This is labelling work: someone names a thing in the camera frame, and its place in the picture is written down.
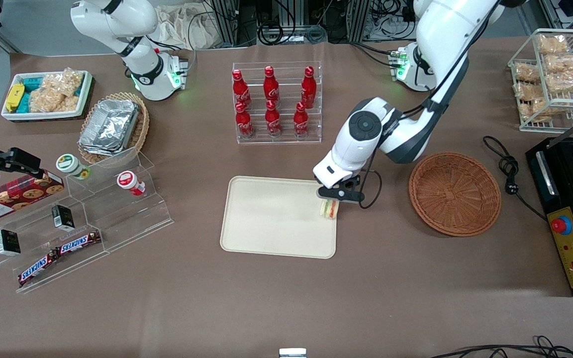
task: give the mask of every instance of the walkers cookie box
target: walkers cookie box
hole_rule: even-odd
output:
[[[63,190],[63,180],[44,170],[43,178],[24,175],[0,186],[0,217]]]

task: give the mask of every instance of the gray floor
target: gray floor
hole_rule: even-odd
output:
[[[72,0],[5,0],[0,16],[2,23],[0,33],[25,54],[57,56],[111,53],[109,48],[75,29],[70,20],[72,2]],[[157,6],[183,1],[150,0],[150,2]],[[528,22],[537,23],[534,14],[527,16],[527,19]],[[487,28],[484,37],[525,34],[516,9],[506,9],[503,16]],[[0,50],[0,102],[9,86],[9,77],[8,57]]]

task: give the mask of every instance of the aluminum foil container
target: aluminum foil container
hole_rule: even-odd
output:
[[[79,145],[93,154],[111,156],[121,152],[129,143],[138,112],[138,104],[131,100],[102,100],[81,134]]]

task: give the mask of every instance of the cookie box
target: cookie box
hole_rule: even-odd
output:
[[[93,76],[88,71],[81,71],[84,73],[84,79],[81,85],[81,93],[79,94],[79,102],[77,103],[77,108],[73,111],[65,112],[46,112],[46,113],[10,113],[6,108],[6,103],[1,108],[1,116],[9,120],[10,122],[46,122],[51,120],[67,120],[67,119],[77,119],[81,116],[86,108],[86,102],[88,100],[88,95],[93,83]],[[62,73],[62,71],[57,72],[36,72],[36,73],[18,73],[14,75],[10,88],[6,92],[12,89],[15,84],[23,83],[24,79],[33,79],[36,77],[44,77],[45,75]]]
[[[44,170],[43,178],[24,175],[0,185],[0,217],[22,209],[64,189],[63,180]]]

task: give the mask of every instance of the yellow package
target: yellow package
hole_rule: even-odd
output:
[[[24,90],[25,87],[23,84],[13,84],[6,98],[6,109],[10,113],[16,111],[16,108],[19,107],[19,103],[21,103],[21,99],[23,98]]]

